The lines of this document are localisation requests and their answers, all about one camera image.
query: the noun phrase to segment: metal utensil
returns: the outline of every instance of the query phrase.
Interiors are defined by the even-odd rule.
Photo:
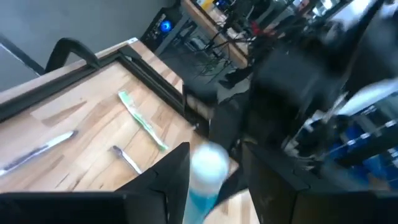
[[[33,159],[36,156],[39,156],[45,152],[47,152],[49,149],[51,149],[53,146],[56,146],[57,144],[60,144],[61,142],[67,140],[68,138],[74,136],[77,134],[78,131],[69,131],[65,134],[62,134],[58,137],[55,137],[51,139],[50,141],[46,142],[44,146],[40,146],[38,148],[35,148],[33,151],[29,152],[28,154],[12,161],[10,164],[6,165],[5,167],[0,169],[0,177],[3,175],[8,174],[12,170],[20,167],[21,165],[25,164],[29,160]]]
[[[142,174],[142,171],[139,169],[137,164],[121,148],[117,146],[113,146],[112,148],[118,156],[122,157],[138,174]]]

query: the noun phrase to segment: gray floor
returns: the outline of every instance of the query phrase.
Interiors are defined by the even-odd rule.
[[[62,37],[76,38],[96,52],[140,37],[159,9],[173,3],[174,0],[2,0],[0,32],[44,67]],[[35,77],[0,49],[0,91]]]

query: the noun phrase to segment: blue light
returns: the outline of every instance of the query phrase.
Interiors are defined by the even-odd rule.
[[[162,21],[160,23],[160,30],[162,32],[168,32],[172,29],[172,23],[170,21]]]

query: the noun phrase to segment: green toothbrush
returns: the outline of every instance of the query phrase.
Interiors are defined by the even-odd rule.
[[[163,143],[163,141],[156,135],[152,126],[138,113],[134,106],[134,100],[125,91],[118,93],[120,100],[125,105],[127,110],[130,112],[132,117],[141,124],[141,126],[149,133],[149,135],[155,140],[161,151],[166,151],[169,147]]]

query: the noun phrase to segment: wooden desk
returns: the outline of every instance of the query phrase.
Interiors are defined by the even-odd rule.
[[[209,38],[213,38],[218,33],[218,29],[214,25],[214,22],[220,23],[224,22],[226,19],[225,15],[220,10],[214,8],[211,11],[207,12],[207,14],[213,19],[213,21],[210,21],[209,18],[207,18],[204,13],[202,13],[201,10],[199,10],[194,5],[194,3],[192,3],[192,0],[182,0],[181,6],[198,24],[198,26],[207,31],[207,35]],[[240,38],[239,34],[236,33],[233,29],[228,29],[227,34],[232,39]],[[228,41],[228,39],[223,34],[220,34],[217,35],[214,41],[215,44],[218,45],[225,43],[226,41]],[[248,55],[248,45],[246,43],[237,43],[236,45],[228,43],[226,45],[229,47],[229,52],[227,48],[226,50],[224,50],[224,53],[227,55],[229,54],[230,59],[234,62],[235,66],[239,68],[246,68],[248,65],[248,61],[246,59],[246,56]]]
[[[98,57],[130,45],[176,89],[181,79],[141,42],[125,41],[97,54]],[[0,93],[5,103],[84,66],[75,62],[42,77]],[[192,127],[122,65],[112,63],[88,78],[0,124],[0,166],[43,145],[49,139],[77,129],[71,140],[0,177],[0,192],[116,190],[137,176],[111,146],[117,145],[144,171],[166,155],[132,119],[117,92],[126,90],[156,133],[173,149],[188,141],[191,147],[204,141]],[[220,205],[207,223],[258,222],[248,192]]]

